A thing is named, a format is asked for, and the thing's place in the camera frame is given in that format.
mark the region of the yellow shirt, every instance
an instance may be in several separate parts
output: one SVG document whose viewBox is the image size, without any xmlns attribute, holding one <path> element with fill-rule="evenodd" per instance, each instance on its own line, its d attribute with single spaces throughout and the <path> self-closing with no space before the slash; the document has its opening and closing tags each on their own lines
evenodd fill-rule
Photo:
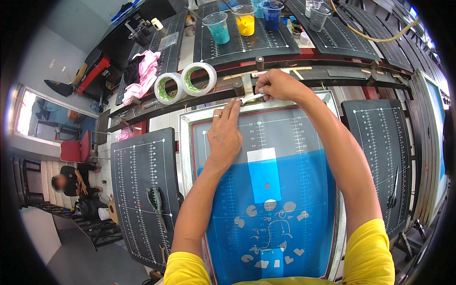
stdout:
<svg viewBox="0 0 456 285">
<path fill-rule="evenodd" d="M 382 219 L 371 220 L 360 226 L 347 242 L 343 284 L 394 283 L 394 264 L 389 253 L 389 241 Z M 188 252 L 174 252 L 168 258 L 164 285 L 209 285 L 209 276 L 198 256 Z M 327 280 L 310 277 L 267 278 L 238 282 L 236 285 L 329 285 Z"/>
</svg>

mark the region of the packing tape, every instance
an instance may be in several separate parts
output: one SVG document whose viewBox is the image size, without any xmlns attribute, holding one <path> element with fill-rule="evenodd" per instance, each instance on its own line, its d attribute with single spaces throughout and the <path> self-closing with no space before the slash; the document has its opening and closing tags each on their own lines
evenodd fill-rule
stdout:
<svg viewBox="0 0 456 285">
<path fill-rule="evenodd" d="M 209 84 L 203 89 L 199 89 L 193 86 L 192 82 L 190 81 L 190 76 L 192 75 L 192 72 L 200 68 L 206 70 L 206 72 L 209 74 Z M 214 88 L 215 83 L 217 82 L 217 72 L 215 72 L 215 69 L 210 64 L 204 62 L 194 62 L 190 65 L 187 65 L 187 67 L 184 68 L 184 70 L 182 71 L 181 80 L 182 86 L 187 94 L 199 97 L 206 95 L 212 90 L 212 88 Z"/>
<path fill-rule="evenodd" d="M 168 94 L 165 90 L 165 85 L 166 82 L 169 80 L 174 80 L 177 85 L 177 93 L 175 91 L 170 92 Z M 174 104 L 175 102 L 178 102 L 182 99 L 184 99 L 186 93 L 184 88 L 182 87 L 182 80 L 181 80 L 181 75 L 173 72 L 173 73 L 164 73 L 160 75 L 157 78 L 157 81 L 155 82 L 155 96 L 157 97 L 158 101 L 160 103 L 163 103 L 165 105 L 171 105 Z"/>
</svg>

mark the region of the window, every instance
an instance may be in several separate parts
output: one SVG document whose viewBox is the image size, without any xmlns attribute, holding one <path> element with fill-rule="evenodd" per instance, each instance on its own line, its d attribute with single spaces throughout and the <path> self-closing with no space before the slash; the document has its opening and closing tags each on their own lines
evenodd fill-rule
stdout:
<svg viewBox="0 0 456 285">
<path fill-rule="evenodd" d="M 35 99 L 36 94 L 29 92 L 28 90 L 25 91 L 24 98 L 22 99 L 21 111 L 19 113 L 19 120 L 17 122 L 17 131 L 23 135 L 28 135 L 32 106 Z"/>
</svg>

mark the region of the yellow sleeve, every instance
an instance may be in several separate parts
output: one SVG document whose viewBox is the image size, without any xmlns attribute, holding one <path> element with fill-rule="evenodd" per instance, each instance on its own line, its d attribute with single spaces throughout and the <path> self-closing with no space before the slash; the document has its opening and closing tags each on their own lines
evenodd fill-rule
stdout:
<svg viewBox="0 0 456 285">
<path fill-rule="evenodd" d="M 360 226 L 347 242 L 343 284 L 394 283 L 394 263 L 382 219 Z"/>
<path fill-rule="evenodd" d="M 203 260 L 189 252 L 174 252 L 168 257 L 164 285 L 210 285 Z"/>
</svg>

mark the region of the pink fabric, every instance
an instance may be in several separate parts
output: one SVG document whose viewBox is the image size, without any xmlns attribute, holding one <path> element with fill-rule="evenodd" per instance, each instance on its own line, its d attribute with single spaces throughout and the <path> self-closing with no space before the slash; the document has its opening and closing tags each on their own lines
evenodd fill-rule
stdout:
<svg viewBox="0 0 456 285">
<path fill-rule="evenodd" d="M 157 73 L 156 66 L 157 60 L 160 58 L 160 52 L 151 52 L 147 50 L 142 54 L 135 54 L 132 59 L 137 56 L 144 56 L 143 60 L 139 63 L 138 68 L 140 83 L 133 83 L 125 88 L 124 99 L 122 100 L 124 105 L 131 103 L 132 96 L 137 98 L 143 97 L 157 79 L 155 74 Z"/>
<path fill-rule="evenodd" d="M 118 134 L 115 139 L 116 141 L 121 141 L 125 139 L 129 139 L 133 137 L 133 131 L 131 130 L 130 127 L 126 127 L 120 131 L 120 134 Z"/>
</svg>

